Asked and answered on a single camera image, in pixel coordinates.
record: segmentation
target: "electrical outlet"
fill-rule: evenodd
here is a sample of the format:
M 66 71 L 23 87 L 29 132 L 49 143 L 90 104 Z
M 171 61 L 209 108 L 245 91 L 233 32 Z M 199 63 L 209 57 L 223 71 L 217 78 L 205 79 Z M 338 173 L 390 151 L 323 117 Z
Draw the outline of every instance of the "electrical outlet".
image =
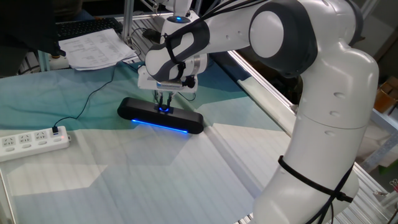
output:
M 4 146 L 4 147 L 6 147 L 6 146 L 13 146 L 13 145 L 15 145 L 15 137 L 8 137 L 8 138 L 4 138 L 4 139 L 2 139 L 2 145 Z
M 46 131 L 37 131 L 34 133 L 36 140 L 47 139 L 47 132 Z
M 32 141 L 32 136 L 30 134 L 21 134 L 18 136 L 18 140 L 20 143 L 26 143 Z

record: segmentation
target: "power strip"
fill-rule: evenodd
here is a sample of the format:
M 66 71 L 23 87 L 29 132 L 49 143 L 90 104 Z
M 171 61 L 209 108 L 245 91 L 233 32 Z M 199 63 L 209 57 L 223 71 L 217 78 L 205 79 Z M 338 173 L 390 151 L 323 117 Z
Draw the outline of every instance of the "power strip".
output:
M 1 137 L 0 162 L 64 149 L 69 147 L 69 141 L 64 126 L 58 127 L 58 133 L 53 133 L 52 128 L 48 128 Z

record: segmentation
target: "plug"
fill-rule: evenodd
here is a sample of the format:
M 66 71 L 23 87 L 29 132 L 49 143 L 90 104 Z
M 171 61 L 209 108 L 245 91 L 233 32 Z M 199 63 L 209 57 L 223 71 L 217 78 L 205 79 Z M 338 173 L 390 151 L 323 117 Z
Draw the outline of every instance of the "plug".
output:
M 58 134 L 58 127 L 57 126 L 52 127 L 52 133 L 53 134 Z

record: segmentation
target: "keyboard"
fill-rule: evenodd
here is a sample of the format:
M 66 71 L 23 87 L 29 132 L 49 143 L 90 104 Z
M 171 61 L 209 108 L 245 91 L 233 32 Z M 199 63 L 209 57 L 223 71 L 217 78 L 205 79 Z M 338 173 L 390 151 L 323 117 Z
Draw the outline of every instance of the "keyboard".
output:
M 121 33 L 123 26 L 115 18 L 88 21 L 64 22 L 57 24 L 58 40 L 66 40 L 106 29 Z

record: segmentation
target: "power cord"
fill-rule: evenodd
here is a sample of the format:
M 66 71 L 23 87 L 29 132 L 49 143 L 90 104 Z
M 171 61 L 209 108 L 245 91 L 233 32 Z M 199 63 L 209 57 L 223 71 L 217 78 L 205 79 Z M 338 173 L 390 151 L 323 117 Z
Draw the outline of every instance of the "power cord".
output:
M 186 100 L 189 101 L 189 102 L 194 101 L 194 100 L 197 98 L 197 94 L 196 94 L 196 93 L 193 93 L 193 98 L 192 98 L 192 100 L 187 99 L 187 98 L 186 98 L 185 96 L 183 96 L 180 92 L 179 92 L 179 95 L 182 96 L 184 99 L 186 99 Z
M 146 31 L 147 30 L 147 28 L 143 28 L 143 27 L 138 27 L 137 29 L 134 29 L 133 31 L 132 31 L 132 33 L 131 33 L 131 37 L 134 35 L 134 33 L 137 31 L 137 30 L 143 30 L 143 31 Z M 141 55 L 141 53 L 142 53 L 142 50 L 136 45 L 136 43 L 132 43 L 132 44 L 134 44 L 134 46 L 136 46 L 136 48 L 139 50 L 139 53 L 136 55 L 136 56 L 140 56 Z
M 118 66 L 118 65 L 116 64 L 116 65 L 114 66 L 114 68 L 113 68 L 113 73 L 112 73 L 112 78 L 111 78 L 111 80 L 108 81 L 107 83 L 105 83 L 104 85 L 102 85 L 101 87 L 99 87 L 98 89 L 92 91 L 92 92 L 88 95 L 87 100 L 86 100 L 86 103 L 85 103 L 85 105 L 84 105 L 82 111 L 80 112 L 80 114 L 79 114 L 77 117 L 68 116 L 68 117 L 59 119 L 57 122 L 55 122 L 55 124 L 54 124 L 54 126 L 53 126 L 53 128 L 52 128 L 53 133 L 57 133 L 57 132 L 58 132 L 57 124 L 58 124 L 59 122 L 63 121 L 64 119 L 69 119 L 69 118 L 75 119 L 75 120 L 79 119 L 79 117 L 83 114 L 84 110 L 86 109 L 86 106 L 87 106 L 87 103 L 88 103 L 90 97 L 91 97 L 94 93 L 96 93 L 97 91 L 100 91 L 102 88 L 104 88 L 107 84 L 113 82 L 114 73 L 115 73 L 115 70 L 116 70 L 116 67 L 117 67 L 117 66 Z

